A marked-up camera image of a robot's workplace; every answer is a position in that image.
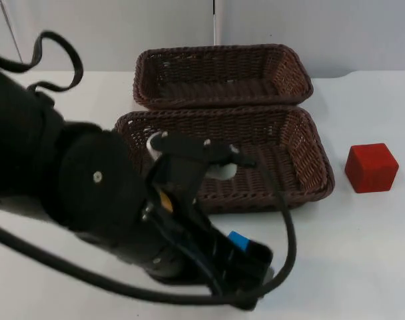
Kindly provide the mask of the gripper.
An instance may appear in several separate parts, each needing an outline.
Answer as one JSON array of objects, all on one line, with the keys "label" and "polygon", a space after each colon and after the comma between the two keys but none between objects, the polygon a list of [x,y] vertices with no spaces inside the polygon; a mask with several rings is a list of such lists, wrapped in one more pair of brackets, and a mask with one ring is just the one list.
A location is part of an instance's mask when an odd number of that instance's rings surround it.
[{"label": "gripper", "polygon": [[241,248],[203,212],[197,193],[212,165],[176,156],[156,160],[146,180],[159,193],[151,216],[166,243],[147,270],[165,285],[206,285],[214,297],[237,295],[271,279],[272,251],[248,241]]}]

